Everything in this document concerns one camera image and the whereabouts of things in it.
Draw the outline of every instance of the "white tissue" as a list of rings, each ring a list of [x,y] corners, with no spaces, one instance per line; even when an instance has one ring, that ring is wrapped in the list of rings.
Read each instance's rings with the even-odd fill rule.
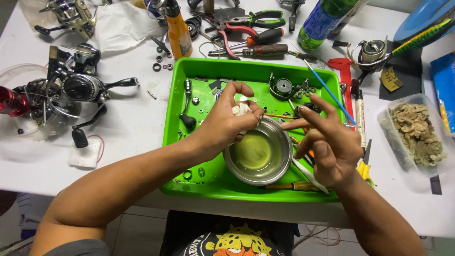
[[[250,107],[247,104],[240,103],[238,106],[232,108],[232,114],[234,116],[242,116],[246,113],[252,113]],[[241,131],[239,134],[245,135],[247,131]]]
[[[146,10],[121,2],[98,7],[95,36],[88,43],[101,52],[121,51],[160,34],[158,21],[150,19]]]
[[[85,148],[76,148],[72,145],[68,165],[95,168],[98,154],[101,148],[101,140],[98,138],[88,138],[88,146]]]

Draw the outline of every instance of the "yellow scissors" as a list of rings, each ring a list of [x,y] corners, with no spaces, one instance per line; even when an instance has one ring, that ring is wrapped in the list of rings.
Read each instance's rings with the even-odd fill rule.
[[[369,160],[370,150],[371,150],[371,139],[368,141],[368,145],[367,145],[367,148],[365,150],[364,158],[362,159],[362,162],[360,162],[359,167],[357,168],[357,171],[360,173],[362,178],[366,182],[368,182],[368,184],[374,189],[373,180],[371,179],[371,177],[369,175],[368,160]]]

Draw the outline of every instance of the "green plastic tray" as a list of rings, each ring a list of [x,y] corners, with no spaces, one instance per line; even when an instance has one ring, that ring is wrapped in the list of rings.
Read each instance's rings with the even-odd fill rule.
[[[185,89],[183,81],[188,77],[192,82],[192,97],[198,97],[200,103],[196,106],[188,105],[187,115],[196,118],[199,122],[204,120],[208,112],[215,103],[215,96],[209,88],[209,84],[214,82],[217,77],[236,79],[245,82],[254,91],[254,98],[258,100],[257,104],[261,107],[268,107],[267,113],[283,114],[285,112],[293,113],[287,101],[279,101],[274,98],[268,88],[270,73],[273,72],[275,81],[280,78],[286,78],[293,84],[301,83],[305,78],[310,80],[310,85],[318,90],[316,94],[327,100],[332,105],[337,106],[329,93],[324,89],[322,84],[314,77],[311,71],[306,67],[295,67],[271,63],[251,62],[251,61],[231,61],[202,58],[182,58],[178,60],[174,67],[172,77],[171,92],[169,94],[169,103],[167,105],[166,123],[164,127],[163,146],[176,142],[179,138],[178,130],[183,134],[189,135],[188,130],[179,118],[179,114],[185,106]],[[341,91],[339,88],[338,76],[326,70],[317,70],[317,73],[325,81],[330,90],[337,96],[341,102]],[[208,77],[208,82],[202,82],[195,79],[196,76]],[[301,100],[294,100],[294,105],[309,102],[307,97]],[[338,114],[342,121],[344,115],[338,108]],[[290,132],[292,136],[301,140],[303,131],[301,129]],[[305,167],[311,172],[313,169],[304,161],[300,160]],[[203,167],[205,175],[200,177],[198,169]],[[214,160],[191,168],[192,177],[185,179],[183,175],[177,176],[161,187],[161,191],[167,195],[179,196],[199,196],[206,198],[231,199],[231,200],[249,200],[249,201],[269,201],[269,202],[338,202],[338,197],[331,191],[330,195],[323,192],[292,191],[290,189],[268,190],[257,186],[246,184],[238,180],[224,163],[222,154],[219,154]],[[286,174],[280,178],[276,184],[290,184],[294,181],[307,180],[305,176],[292,164]]]

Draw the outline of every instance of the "red wire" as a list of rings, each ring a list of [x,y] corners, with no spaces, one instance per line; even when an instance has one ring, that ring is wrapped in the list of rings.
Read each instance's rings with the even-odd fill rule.
[[[103,154],[104,154],[104,140],[103,140],[103,138],[101,138],[101,137],[98,136],[98,135],[90,135],[90,136],[88,136],[87,138],[90,138],[90,137],[98,137],[98,138],[100,138],[101,142],[103,142],[103,150],[101,151],[101,156],[100,156],[100,158],[96,161],[96,163],[98,163],[98,162],[101,160],[101,158],[103,157]]]
[[[311,236],[311,235],[314,233],[314,230],[310,230],[310,229],[308,228],[307,225],[305,225],[305,227],[307,227],[307,230],[309,231],[308,236]],[[315,236],[313,236],[313,238],[314,238],[318,243],[320,243],[320,244],[322,244],[322,245],[325,245],[325,246],[336,246],[336,245],[338,245],[338,244],[340,243],[340,241],[341,241],[341,236],[340,236],[340,233],[338,233],[338,230],[336,230],[335,228],[333,228],[333,229],[334,229],[335,232],[338,234],[338,239],[337,239],[334,243],[329,244],[328,242],[324,241],[324,240],[323,240],[322,238],[320,238],[320,237],[315,237]]]

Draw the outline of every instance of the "black t-shirt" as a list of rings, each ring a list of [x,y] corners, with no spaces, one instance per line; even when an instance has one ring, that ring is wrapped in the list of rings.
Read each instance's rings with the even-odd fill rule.
[[[290,223],[169,211],[160,256],[290,256]],[[109,256],[107,245],[85,239],[44,256]]]

